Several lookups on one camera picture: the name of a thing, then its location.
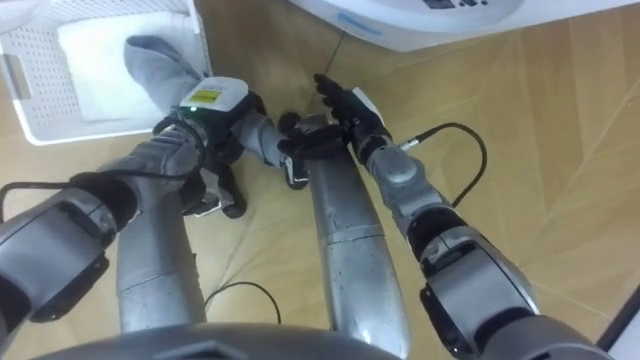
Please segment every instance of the robotic arm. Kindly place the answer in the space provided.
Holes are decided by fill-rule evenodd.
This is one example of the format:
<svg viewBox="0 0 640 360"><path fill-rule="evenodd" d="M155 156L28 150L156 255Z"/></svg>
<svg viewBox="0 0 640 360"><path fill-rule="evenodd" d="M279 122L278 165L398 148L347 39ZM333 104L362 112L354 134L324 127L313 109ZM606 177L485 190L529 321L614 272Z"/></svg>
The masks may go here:
<svg viewBox="0 0 640 360"><path fill-rule="evenodd" d="M453 357L610 359L575 330L540 315L520 270L460 217L427 181L422 163L407 155L419 139L396 145L362 92L343 90L323 75L315 80L420 264L427 279L420 300Z"/></svg>
<svg viewBox="0 0 640 360"><path fill-rule="evenodd" d="M51 186L62 189L0 220L0 354L26 319L47 322L68 313L108 268L105 249L116 234L167 194L180 192L187 213L213 209L200 203L211 187L211 196L222 197L211 202L229 205L229 186L222 188L223 174L210 164L231 163L245 149L266 163L279 161L279 152L262 145L264 136L282 136L263 113L243 81L204 79L129 155ZM182 191L193 182L206 188ZM3 196L10 189L3 188Z"/></svg>

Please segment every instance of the white machine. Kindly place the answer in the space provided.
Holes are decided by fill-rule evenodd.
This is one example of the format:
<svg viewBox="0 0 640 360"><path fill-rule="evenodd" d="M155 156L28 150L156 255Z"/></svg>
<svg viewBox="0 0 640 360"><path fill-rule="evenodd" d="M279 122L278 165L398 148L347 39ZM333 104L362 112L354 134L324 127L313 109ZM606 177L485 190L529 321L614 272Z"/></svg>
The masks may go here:
<svg viewBox="0 0 640 360"><path fill-rule="evenodd" d="M362 40L405 52L638 0L290 0Z"/></svg>

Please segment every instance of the white plastic basket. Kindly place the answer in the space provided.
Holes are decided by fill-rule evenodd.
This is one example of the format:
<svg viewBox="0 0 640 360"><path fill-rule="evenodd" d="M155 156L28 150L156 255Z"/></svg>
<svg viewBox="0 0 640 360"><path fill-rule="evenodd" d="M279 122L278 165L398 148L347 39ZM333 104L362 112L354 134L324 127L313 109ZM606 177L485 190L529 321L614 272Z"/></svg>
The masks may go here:
<svg viewBox="0 0 640 360"><path fill-rule="evenodd" d="M69 22L157 11L191 17L194 36L202 44L193 49L201 59L202 66L197 67L211 73L202 21L193 0L53 0L49 9L29 24L0 35L0 69L30 143L48 145L139 134L149 132L161 120L83 119L56 33Z"/></svg>

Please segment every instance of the floor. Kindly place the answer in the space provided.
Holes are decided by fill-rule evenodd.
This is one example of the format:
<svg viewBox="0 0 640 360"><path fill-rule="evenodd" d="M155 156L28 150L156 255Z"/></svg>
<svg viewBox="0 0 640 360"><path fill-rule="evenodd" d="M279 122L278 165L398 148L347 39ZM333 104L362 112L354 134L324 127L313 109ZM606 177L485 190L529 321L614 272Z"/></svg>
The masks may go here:
<svg viewBox="0 0 640 360"><path fill-rule="evenodd" d="M534 284L542 310L597 339L640 282L640 6L395 54L345 36L280 1L201 2L214 68L241 77L269 112L322 110L311 75L360 86L395 138L447 121L486 140L489 168L460 205ZM0 88L0 182L62 180L126 154L145 136L33 147ZM479 166L476 145L451 132L412 150L429 179L454 197ZM247 214L186 219L200 283L231 280L269 289L286 324L326 327L311 198L251 158L235 167ZM377 191L412 330L413 359L446 359L418 300L424 280ZM15 214L45 194L9 197ZM113 259L115 248L109 250ZM27 325L8 359L118 331L113 269L65 319ZM213 301L211 321L275 319L268 300L234 288Z"/></svg>

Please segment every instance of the wire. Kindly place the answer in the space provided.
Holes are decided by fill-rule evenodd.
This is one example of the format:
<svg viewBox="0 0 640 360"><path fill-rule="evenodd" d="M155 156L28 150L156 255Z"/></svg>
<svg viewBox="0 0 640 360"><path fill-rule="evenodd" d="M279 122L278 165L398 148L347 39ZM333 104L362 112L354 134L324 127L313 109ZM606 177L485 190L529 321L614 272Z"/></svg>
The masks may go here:
<svg viewBox="0 0 640 360"><path fill-rule="evenodd" d="M227 290L229 288L232 288L232 287L238 286L238 285L253 286L253 287L257 288L258 290L262 291L265 295L267 295L267 297L269 298L269 300L271 300L271 303L273 304L273 307L276 310L276 316L277 316L278 325L282 324L282 315L280 314L280 307L278 307L278 302L276 301L276 299L271 295L271 293L267 289L262 287L260 284L254 283L252 281L237 281L237 282L233 282L233 283L229 283L229 284L223 285L219 289L217 289L214 292L212 292L209 296L207 296L207 299L204 301L205 308L207 308L209 306L209 304L211 303L211 301L213 300L213 298L216 295L220 294L221 292L223 292L223 291L225 291L225 290Z"/></svg>
<svg viewBox="0 0 640 360"><path fill-rule="evenodd" d="M482 160L480 163L480 169L478 170L478 173L476 174L476 176L471 180L471 182L469 182L469 184L462 190L462 192L460 192L460 195L458 195L455 198L455 200L453 200L453 202L451 203L453 207L457 207L460 204L460 202L462 202L462 200L465 198L465 196L467 196L469 192L473 190L473 188L478 184L478 182L484 175L485 171L487 170L487 160L488 160L487 146L485 145L484 140L482 140L482 137L480 137L480 135L478 135L478 133L476 133L470 127L460 123L452 122L452 123L444 123L442 125L438 125L434 128L431 128L423 132L422 134L419 134L414 138L404 142L403 144L400 145L400 147L406 151L407 149L427 140L433 135L439 133L440 131L444 129L451 129L451 128L459 129L469 134L478 143L478 146L480 146L480 155L482 157Z"/></svg>
<svg viewBox="0 0 640 360"><path fill-rule="evenodd" d="M62 190L69 187L69 183L66 182L35 182L35 181L21 181L12 182L0 189L0 224L4 223L4 199L12 190L22 189L38 189L38 190Z"/></svg>
<svg viewBox="0 0 640 360"><path fill-rule="evenodd" d="M162 130L173 125L175 127L179 127L185 130L193 137L195 141L195 147L198 150L198 160L196 162L196 165L193 167L193 169L191 169L186 173L177 174L177 175L167 175L167 174L153 173L153 172L147 172L142 170L127 170L127 169L101 171L100 175L113 176L113 177L131 176L131 177L140 177L140 178L147 178L147 179L181 181L181 180L186 180L193 174L200 172L200 169L204 165L205 154L206 154L206 147L204 145L204 142L200 138L200 135L198 134L196 129L192 125L190 125L187 121L185 121L184 118L182 118L182 115L180 114L180 112L176 111L174 113L176 114L176 117L167 117L163 120ZM71 185L68 182L28 182L28 181L12 182L3 186L0 189L0 224L4 223L4 200L10 191L19 190L19 189L62 190L69 187L71 187Z"/></svg>

